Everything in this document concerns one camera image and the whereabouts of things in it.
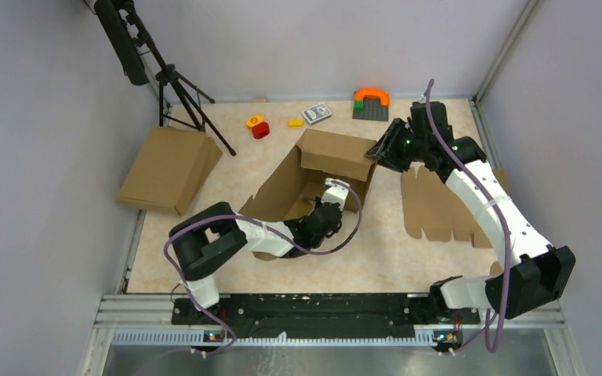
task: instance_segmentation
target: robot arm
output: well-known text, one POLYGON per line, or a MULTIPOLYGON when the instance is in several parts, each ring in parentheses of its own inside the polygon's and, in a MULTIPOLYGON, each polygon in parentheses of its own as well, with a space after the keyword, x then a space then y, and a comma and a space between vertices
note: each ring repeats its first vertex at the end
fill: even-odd
POLYGON ((325 238, 340 230, 349 191, 335 182, 348 186, 336 179, 326 179, 327 189, 322 197, 316 197, 314 210, 301 218, 280 222, 237 220, 239 215, 230 205, 219 202, 175 226, 169 232, 170 237, 202 220, 216 216, 228 218, 200 226, 172 243, 183 271, 182 282, 193 292, 198 304, 208 308, 219 301, 214 273, 239 251, 264 252, 283 259, 305 255, 274 231, 311 249, 320 247, 325 238), (210 241, 206 230, 211 230, 218 238, 210 241))
MULTIPOLYGON (((394 171, 409 169, 413 161, 423 162, 467 206, 490 240, 500 265, 506 249, 502 226, 493 205, 504 214, 511 236, 511 274, 506 318, 511 319, 558 299, 566 286, 575 257, 567 247, 555 248, 520 213, 492 173, 483 150, 470 137, 453 138, 446 107, 430 104, 442 139, 458 159, 480 180, 493 201, 488 201, 470 177, 446 154, 434 136, 424 104, 413 103, 407 122, 395 119, 377 144, 366 153, 378 164, 394 171)), ((452 277, 435 283, 430 296, 440 312, 461 308, 500 311, 502 275, 496 277, 452 277)))

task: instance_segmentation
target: orange magnet toy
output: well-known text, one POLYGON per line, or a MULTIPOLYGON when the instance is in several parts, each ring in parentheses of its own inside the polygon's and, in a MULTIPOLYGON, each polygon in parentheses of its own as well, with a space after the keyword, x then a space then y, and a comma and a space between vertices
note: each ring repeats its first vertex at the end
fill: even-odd
POLYGON ((363 88, 357 90, 354 93, 355 101, 363 101, 363 98, 379 98, 380 106, 389 106, 389 94, 386 94, 384 90, 373 89, 373 88, 363 88))
POLYGON ((248 130, 252 131, 253 127, 255 127, 258 124, 261 124, 262 122, 264 122, 264 116, 255 115, 255 116, 249 118, 248 121, 245 122, 245 124, 248 126, 248 130))
POLYGON ((251 128, 252 136, 256 139, 261 139, 262 137, 269 134, 269 123, 262 121, 258 125, 255 125, 251 128))

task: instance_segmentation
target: flattened cardboard box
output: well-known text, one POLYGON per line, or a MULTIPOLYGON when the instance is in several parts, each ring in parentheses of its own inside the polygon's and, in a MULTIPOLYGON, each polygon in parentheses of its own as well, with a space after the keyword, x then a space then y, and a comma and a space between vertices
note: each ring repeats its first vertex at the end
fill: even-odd
MULTIPOLYGON (((422 233, 431 241, 471 241, 475 248, 491 248, 490 241, 477 221, 455 193, 451 192, 435 172, 419 166, 401 176, 404 225, 407 233, 421 239, 422 233)), ((509 193, 504 170, 493 170, 504 190, 509 193)))
POLYGON ((118 200, 139 209, 183 215, 222 155, 204 132, 152 128, 118 200))
MULTIPOLYGON (((361 202, 365 202, 377 164, 364 155, 373 145, 375 141, 371 139, 307 129, 239 212, 270 222, 307 215, 313 210, 314 198, 324 193, 328 177, 349 183, 361 202)), ((351 195, 345 210, 358 210, 351 195)), ((262 253, 255 256, 262 260, 275 259, 262 253)))

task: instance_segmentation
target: yellow block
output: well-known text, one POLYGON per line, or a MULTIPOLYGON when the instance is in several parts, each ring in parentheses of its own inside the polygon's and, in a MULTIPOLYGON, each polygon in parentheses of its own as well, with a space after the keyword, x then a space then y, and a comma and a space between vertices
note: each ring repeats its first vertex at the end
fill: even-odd
POLYGON ((245 122, 245 124, 248 126, 248 130, 252 131, 252 127, 254 127, 255 125, 258 125, 259 123, 264 121, 264 116, 262 115, 255 115, 251 118, 248 119, 248 121, 245 122))
POLYGON ((303 127, 303 119, 291 119, 287 122, 288 127, 303 127))

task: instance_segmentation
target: wire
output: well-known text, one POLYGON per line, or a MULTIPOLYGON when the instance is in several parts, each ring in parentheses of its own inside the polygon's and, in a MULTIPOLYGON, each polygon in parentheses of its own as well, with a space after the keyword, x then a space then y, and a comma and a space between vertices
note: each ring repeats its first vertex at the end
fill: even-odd
MULTIPOLYGON (((424 96, 426 97, 426 113, 428 114, 428 121, 430 122, 430 127, 433 129, 433 134, 437 141, 442 145, 442 149, 448 154, 448 156, 453 160, 455 165, 462 170, 467 177, 472 180, 474 185, 476 185, 479 190, 483 193, 488 201, 494 201, 492 195, 488 190, 486 190, 485 186, 481 184, 481 181, 477 179, 476 176, 455 156, 451 147, 447 145, 439 131, 437 130, 437 125, 435 124, 435 120, 433 119, 433 113, 430 110, 430 91, 435 84, 435 80, 433 78, 428 82, 428 87, 424 96)), ((495 318, 498 316, 497 314, 492 315, 491 319, 491 310, 488 309, 486 311, 486 324, 483 329, 481 329, 477 334, 475 334, 465 345, 463 345, 460 349, 464 349, 466 345, 471 344, 473 340, 475 340, 481 333, 485 333, 486 336, 486 349, 490 353, 495 353, 499 349, 499 345, 502 342, 502 336, 504 335, 504 319, 506 317, 506 304, 509 300, 509 281, 510 281, 510 272, 511 272, 511 237, 509 234, 509 224, 506 222, 506 218, 504 218, 504 214, 502 213, 502 209, 500 209, 499 204, 495 202, 492 205, 497 218, 499 219, 499 223, 502 225, 502 232, 504 233, 504 277, 502 278, 502 295, 499 303, 499 319, 497 320, 497 329, 495 331, 495 341, 490 343, 490 325, 495 318)))
MULTIPOLYGON (((331 253, 333 253, 335 251, 338 251, 340 248, 344 247, 349 242, 349 240, 351 240, 352 237, 354 237, 354 234, 358 231, 359 226, 361 225, 361 217, 363 216, 363 214, 362 214, 362 212, 363 212, 363 204, 361 203, 361 200, 359 199, 358 194, 348 184, 345 184, 345 183, 340 182, 338 180, 332 180, 331 183, 334 183, 336 185, 342 186, 342 187, 346 188, 347 190, 349 190, 350 193, 354 196, 354 198, 356 198, 356 200, 357 200, 357 206, 358 206, 358 220, 357 220, 357 225, 354 227, 354 230, 352 230, 352 233, 350 233, 350 235, 339 246, 337 246, 337 247, 335 247, 335 248, 333 248, 333 249, 331 249, 329 251, 311 251, 311 250, 308 250, 308 249, 305 249, 305 248, 301 247, 300 245, 298 245, 297 243, 295 243, 293 239, 291 239, 290 237, 288 237, 284 233, 276 230, 275 228, 267 227, 267 231, 270 231, 271 233, 276 234, 277 236, 279 236, 283 240, 286 240, 288 243, 290 243, 294 248, 300 250, 303 253, 307 253, 309 255, 329 255, 329 254, 331 254, 331 253)), ((165 246, 163 247, 163 254, 165 255, 165 258, 167 259, 167 261, 169 261, 170 264, 172 264, 172 266, 174 266, 174 269, 176 269, 176 272, 181 277, 181 280, 184 280, 183 271, 181 270, 181 267, 179 266, 179 264, 169 254, 169 246, 172 245, 172 243, 174 243, 177 239, 179 239, 180 237, 182 237, 185 233, 189 233, 190 231, 196 230, 196 229, 201 228, 203 226, 207 226, 210 223, 218 222, 218 221, 223 221, 223 220, 226 220, 226 219, 235 219, 235 220, 238 220, 238 221, 249 222, 249 223, 252 223, 254 225, 264 227, 264 224, 262 222, 260 222, 259 220, 257 220, 257 219, 249 218, 249 217, 246 217, 244 215, 238 215, 238 214, 225 214, 225 215, 214 215, 213 217, 209 217, 207 219, 202 219, 199 222, 192 223, 189 226, 182 228, 181 230, 179 230, 178 232, 176 232, 174 235, 172 235, 165 242, 165 246)), ((232 336, 231 341, 229 343, 227 343, 226 345, 220 346, 218 349, 215 349, 215 350, 213 350, 211 352, 204 352, 204 351, 200 352, 200 351, 192 349, 190 347, 170 349, 170 350, 168 350, 168 351, 166 351, 166 352, 164 352, 164 353, 156 356, 152 360, 149 360, 148 362, 146 362, 142 367, 140 367, 137 371, 135 371, 135 373, 132 374, 132 376, 136 376, 136 375, 140 374, 145 368, 148 368, 151 364, 159 361, 160 359, 162 359, 163 357, 165 357, 167 355, 170 355, 170 354, 173 354, 173 353, 179 353, 179 352, 182 352, 182 351, 190 351, 190 353, 202 355, 204 357, 206 357, 206 356, 214 356, 214 355, 218 355, 220 353, 224 353, 230 347, 232 347, 234 345, 234 343, 237 341, 238 338, 237 338, 236 333, 234 332, 234 330, 229 325, 227 325, 227 323, 225 323, 223 320, 221 320, 218 317, 216 317, 213 313, 211 313, 210 311, 208 311, 206 308, 204 308, 201 305, 199 305, 198 302, 197 302, 197 300, 194 298, 194 296, 192 294, 192 291, 190 291, 190 289, 188 289, 188 287, 186 286, 186 284, 179 283, 179 285, 183 285, 183 288, 186 290, 186 294, 188 295, 188 298, 193 303, 193 305, 195 306, 195 308, 199 309, 208 318, 210 318, 211 320, 213 320, 214 322, 216 322, 218 325, 220 325, 221 327, 223 327, 223 329, 225 330, 225 332, 231 334, 231 336, 232 336)))
POLYGON ((91 11, 91 13, 93 13, 94 16, 97 16, 96 11, 93 10, 93 8, 91 8, 91 6, 89 5, 89 3, 86 0, 82 0, 84 2, 84 5, 86 5, 87 8, 89 8, 89 10, 91 11))
POLYGON ((169 301, 172 303, 174 303, 174 299, 172 299, 172 295, 174 295, 174 291, 176 291, 176 289, 179 288, 179 286, 181 286, 180 282, 178 284, 176 284, 176 286, 174 286, 174 288, 169 292, 169 301))

